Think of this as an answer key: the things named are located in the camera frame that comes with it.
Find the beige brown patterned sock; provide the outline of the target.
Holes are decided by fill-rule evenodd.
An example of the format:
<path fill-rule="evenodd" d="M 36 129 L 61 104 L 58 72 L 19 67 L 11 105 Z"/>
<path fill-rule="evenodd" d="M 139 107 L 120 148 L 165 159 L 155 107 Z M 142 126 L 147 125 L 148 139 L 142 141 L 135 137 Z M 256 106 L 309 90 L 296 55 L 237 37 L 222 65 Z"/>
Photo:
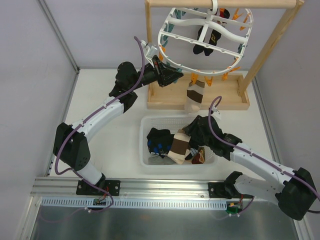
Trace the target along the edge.
<path fill-rule="evenodd" d="M 196 84 L 188 84 L 186 90 L 186 102 L 184 105 L 184 110 L 188 114 L 197 113 L 202 106 L 203 96 L 204 96 L 205 83 L 197 80 Z"/>

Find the white plastic sock hanger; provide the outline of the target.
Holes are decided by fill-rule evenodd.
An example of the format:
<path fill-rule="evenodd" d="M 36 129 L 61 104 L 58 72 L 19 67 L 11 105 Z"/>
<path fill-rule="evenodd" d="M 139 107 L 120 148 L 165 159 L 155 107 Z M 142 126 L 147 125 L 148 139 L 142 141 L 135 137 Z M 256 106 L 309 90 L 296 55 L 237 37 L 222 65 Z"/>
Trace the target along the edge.
<path fill-rule="evenodd" d="M 169 15 L 164 21 L 163 26 L 159 30 L 157 39 L 159 44 L 159 52 L 171 65 L 190 73 L 195 73 L 206 77 L 225 75 L 233 71 L 234 69 L 237 70 L 237 64 L 244 56 L 244 52 L 247 47 L 254 23 L 252 11 L 249 8 L 246 8 L 245 11 L 246 17 L 241 22 L 238 20 L 229 19 L 229 16 L 226 13 L 226 9 L 219 8 L 218 2 L 216 0 L 211 1 L 207 12 L 198 11 L 195 8 L 174 7 L 171 9 Z M 193 39 L 173 32 L 166 32 L 165 27 L 167 23 L 171 23 L 174 24 L 174 26 L 180 27 L 199 26 L 200 29 L 198 31 L 197 37 Z M 213 51 L 217 51 L 221 54 L 232 56 L 234 61 L 227 68 L 220 71 L 202 71 L 185 66 L 173 61 L 165 53 L 165 47 L 162 47 L 160 44 L 160 38 L 163 35 L 193 44 L 193 53 L 196 55 L 204 52 L 206 56 L 209 56 Z M 218 40 L 221 37 L 238 43 L 239 46 L 237 48 L 237 51 L 217 46 Z"/>

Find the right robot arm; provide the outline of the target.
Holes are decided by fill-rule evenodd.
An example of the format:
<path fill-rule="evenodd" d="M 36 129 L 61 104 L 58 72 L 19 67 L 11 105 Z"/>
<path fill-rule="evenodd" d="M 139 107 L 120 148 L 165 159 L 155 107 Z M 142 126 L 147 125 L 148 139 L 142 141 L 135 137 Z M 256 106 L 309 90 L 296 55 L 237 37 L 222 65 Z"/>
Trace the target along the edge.
<path fill-rule="evenodd" d="M 213 153 L 254 172 L 259 178 L 233 171 L 214 189 L 225 199 L 250 195 L 277 205 L 288 217 L 300 221 L 320 198 L 310 172 L 295 170 L 255 153 L 240 138 L 224 133 L 212 116 L 197 116 L 183 128 L 191 141 L 210 148 Z"/>

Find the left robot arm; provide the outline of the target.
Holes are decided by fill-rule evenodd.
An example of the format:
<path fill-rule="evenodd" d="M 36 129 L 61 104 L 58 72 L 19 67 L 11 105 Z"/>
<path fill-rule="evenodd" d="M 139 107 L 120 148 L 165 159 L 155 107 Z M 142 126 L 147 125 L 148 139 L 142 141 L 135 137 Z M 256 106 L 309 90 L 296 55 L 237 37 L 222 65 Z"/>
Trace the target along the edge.
<path fill-rule="evenodd" d="M 90 162 L 90 140 L 105 125 L 128 111 L 138 96 L 136 89 L 153 82 L 166 87 L 183 77 L 177 68 L 163 63 L 157 55 L 140 71 L 125 61 L 117 68 L 115 84 L 106 100 L 91 114 L 72 123 L 62 122 L 56 128 L 53 154 L 57 161 L 63 161 L 69 170 L 87 181 L 87 188 L 94 195 L 105 190 L 105 175 Z"/>

